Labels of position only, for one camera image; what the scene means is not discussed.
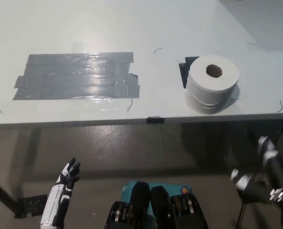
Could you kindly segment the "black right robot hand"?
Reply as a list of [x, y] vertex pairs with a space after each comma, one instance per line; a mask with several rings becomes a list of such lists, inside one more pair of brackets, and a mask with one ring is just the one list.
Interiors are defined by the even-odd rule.
[[242, 195], [243, 200], [249, 203], [276, 204], [283, 215], [283, 159], [268, 136], [260, 137], [258, 155], [269, 179], [270, 188], [253, 181], [251, 176], [241, 173], [238, 169], [233, 169], [231, 181]]

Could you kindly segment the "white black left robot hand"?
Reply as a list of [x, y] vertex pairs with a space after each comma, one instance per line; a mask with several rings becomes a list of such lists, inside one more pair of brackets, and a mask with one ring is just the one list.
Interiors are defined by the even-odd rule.
[[72, 158], [63, 168], [52, 187], [40, 221], [41, 229], [63, 229], [73, 188], [79, 180], [80, 163]]

